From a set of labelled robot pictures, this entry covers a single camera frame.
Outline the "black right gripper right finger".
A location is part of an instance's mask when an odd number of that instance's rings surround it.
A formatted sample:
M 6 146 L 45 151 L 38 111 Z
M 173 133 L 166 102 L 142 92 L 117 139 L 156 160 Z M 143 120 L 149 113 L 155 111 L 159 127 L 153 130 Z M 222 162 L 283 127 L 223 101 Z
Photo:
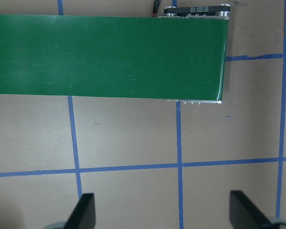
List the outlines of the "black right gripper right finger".
M 229 195 L 229 220 L 234 229 L 267 229 L 269 219 L 241 190 Z

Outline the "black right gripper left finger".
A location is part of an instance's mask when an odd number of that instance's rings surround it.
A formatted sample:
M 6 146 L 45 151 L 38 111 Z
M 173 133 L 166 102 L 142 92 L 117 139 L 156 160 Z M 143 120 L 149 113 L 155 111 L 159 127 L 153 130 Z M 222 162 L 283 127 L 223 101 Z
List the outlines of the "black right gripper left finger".
M 96 226 L 95 199 L 93 193 L 82 194 L 64 229 L 94 229 Z

